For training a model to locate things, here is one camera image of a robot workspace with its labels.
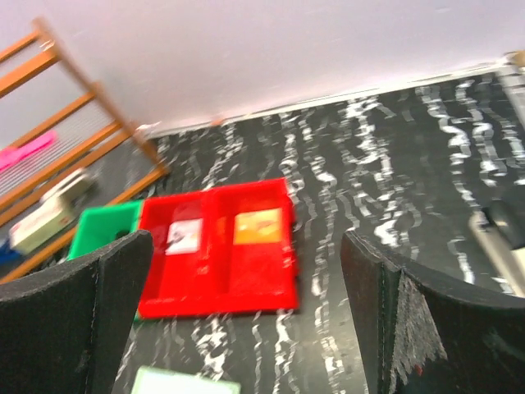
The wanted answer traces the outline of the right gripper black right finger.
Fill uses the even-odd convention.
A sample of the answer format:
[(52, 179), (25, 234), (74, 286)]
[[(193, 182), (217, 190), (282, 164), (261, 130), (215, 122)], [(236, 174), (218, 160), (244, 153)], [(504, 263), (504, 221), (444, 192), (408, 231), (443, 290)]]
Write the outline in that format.
[(371, 393), (521, 393), (524, 301), (376, 246), (340, 261)]

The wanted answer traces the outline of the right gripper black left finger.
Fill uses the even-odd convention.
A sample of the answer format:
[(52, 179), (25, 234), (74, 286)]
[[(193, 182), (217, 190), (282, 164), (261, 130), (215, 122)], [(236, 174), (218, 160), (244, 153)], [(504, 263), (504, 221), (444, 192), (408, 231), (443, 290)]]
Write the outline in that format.
[(3, 393), (109, 393), (153, 257), (135, 231), (1, 286)]

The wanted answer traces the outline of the white striped credit card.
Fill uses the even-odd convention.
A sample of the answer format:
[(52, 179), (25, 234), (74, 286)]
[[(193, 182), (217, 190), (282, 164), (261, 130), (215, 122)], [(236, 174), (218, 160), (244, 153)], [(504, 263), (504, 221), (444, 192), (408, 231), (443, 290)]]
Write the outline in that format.
[(167, 233), (166, 255), (198, 252), (202, 225), (202, 218), (173, 222)]

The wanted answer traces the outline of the orange card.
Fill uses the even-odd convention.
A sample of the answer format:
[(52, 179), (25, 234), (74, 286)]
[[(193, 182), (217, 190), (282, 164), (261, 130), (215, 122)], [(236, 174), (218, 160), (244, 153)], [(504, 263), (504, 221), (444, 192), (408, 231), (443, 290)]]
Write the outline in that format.
[(239, 213), (235, 216), (235, 245), (277, 243), (281, 238), (280, 208)]

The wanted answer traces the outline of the green card holder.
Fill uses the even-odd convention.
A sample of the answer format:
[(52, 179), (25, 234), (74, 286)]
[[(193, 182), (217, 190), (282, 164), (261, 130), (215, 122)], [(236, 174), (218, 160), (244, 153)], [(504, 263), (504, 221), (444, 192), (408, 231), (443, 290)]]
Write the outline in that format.
[(240, 391), (239, 383), (142, 366), (135, 376), (131, 394), (239, 394)]

